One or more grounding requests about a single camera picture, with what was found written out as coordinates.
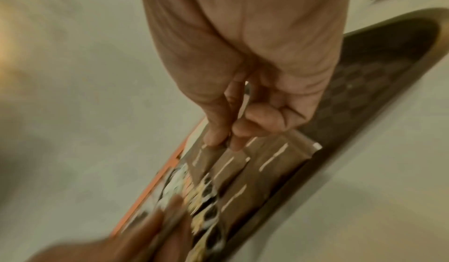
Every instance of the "hand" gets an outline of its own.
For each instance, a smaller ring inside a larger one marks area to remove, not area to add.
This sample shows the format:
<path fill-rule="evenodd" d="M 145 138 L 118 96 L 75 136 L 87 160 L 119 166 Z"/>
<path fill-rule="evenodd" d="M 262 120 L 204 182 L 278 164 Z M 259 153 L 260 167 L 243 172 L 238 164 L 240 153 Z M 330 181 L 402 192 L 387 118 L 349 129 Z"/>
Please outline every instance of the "hand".
<path fill-rule="evenodd" d="M 157 210 L 150 218 L 118 236 L 90 243 L 54 246 L 36 254 L 29 262 L 132 262 L 160 231 L 165 214 L 174 212 L 181 205 L 182 198 L 174 197 L 165 213 Z M 192 245 L 190 224 L 191 219 L 186 215 L 152 261 L 185 261 Z"/>
<path fill-rule="evenodd" d="M 143 1 L 168 72 L 209 120 L 206 144 L 232 132 L 239 150 L 311 119 L 340 56 L 348 0 Z"/>

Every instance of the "small metal object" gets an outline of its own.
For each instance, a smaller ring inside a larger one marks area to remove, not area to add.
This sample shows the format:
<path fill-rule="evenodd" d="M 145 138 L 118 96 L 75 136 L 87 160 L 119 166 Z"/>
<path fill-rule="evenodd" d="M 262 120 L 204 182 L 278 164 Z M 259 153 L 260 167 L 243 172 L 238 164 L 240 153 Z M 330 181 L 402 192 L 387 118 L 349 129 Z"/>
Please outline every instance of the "small metal object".
<path fill-rule="evenodd" d="M 175 228 L 181 223 L 184 216 L 187 214 L 187 209 L 183 206 L 178 209 L 173 215 L 168 217 L 162 226 L 162 230 L 151 241 L 149 247 L 142 250 L 132 262 L 150 262 L 159 248 L 170 237 Z"/>

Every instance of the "human hand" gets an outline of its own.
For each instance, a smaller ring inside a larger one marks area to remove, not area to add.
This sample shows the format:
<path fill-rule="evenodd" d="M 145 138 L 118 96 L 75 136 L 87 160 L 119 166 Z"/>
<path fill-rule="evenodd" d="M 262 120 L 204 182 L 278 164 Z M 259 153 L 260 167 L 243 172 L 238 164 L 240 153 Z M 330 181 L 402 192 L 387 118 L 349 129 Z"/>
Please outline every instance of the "human hand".
<path fill-rule="evenodd" d="M 348 0 L 143 1 L 168 72 L 209 120 L 206 144 L 232 133 L 239 150 L 311 119 L 340 56 Z"/>
<path fill-rule="evenodd" d="M 29 262 L 133 262 L 161 230 L 164 217 L 179 209 L 182 202 L 179 196 L 172 198 L 165 212 L 157 210 L 150 218 L 115 237 L 54 246 L 36 254 Z M 191 218 L 186 215 L 152 261 L 185 261 L 192 245 L 190 224 Z"/>

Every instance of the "orange strip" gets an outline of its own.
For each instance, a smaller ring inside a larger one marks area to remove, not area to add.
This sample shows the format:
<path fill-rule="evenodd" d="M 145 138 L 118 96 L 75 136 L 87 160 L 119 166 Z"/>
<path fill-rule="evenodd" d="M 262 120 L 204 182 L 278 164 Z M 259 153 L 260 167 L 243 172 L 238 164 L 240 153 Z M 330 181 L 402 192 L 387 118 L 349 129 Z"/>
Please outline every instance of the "orange strip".
<path fill-rule="evenodd" d="M 128 212 L 125 214 L 125 216 L 118 222 L 117 226 L 114 228 L 114 230 L 111 233 L 111 236 L 114 236 L 121 232 L 123 227 L 127 224 L 127 222 L 134 216 L 136 211 L 139 209 L 139 207 L 145 202 L 145 200 L 148 198 L 148 196 L 153 191 L 154 187 L 158 185 L 159 181 L 162 179 L 162 177 L 167 173 L 167 171 L 170 168 L 174 168 L 178 162 L 178 156 L 181 155 L 182 151 L 184 151 L 184 148 L 186 146 L 187 139 L 190 137 L 190 135 L 195 131 L 195 129 L 199 126 L 199 124 L 202 122 L 201 120 L 197 125 L 195 125 L 194 129 L 189 133 L 189 135 L 185 138 L 185 140 L 179 145 L 179 147 L 175 150 L 175 152 L 170 156 L 169 160 L 165 163 L 165 165 L 162 167 L 162 169 L 156 174 L 156 176 L 151 180 L 150 184 L 145 188 L 145 190 L 140 194 L 137 201 L 131 206 L 131 208 L 128 210 Z"/>

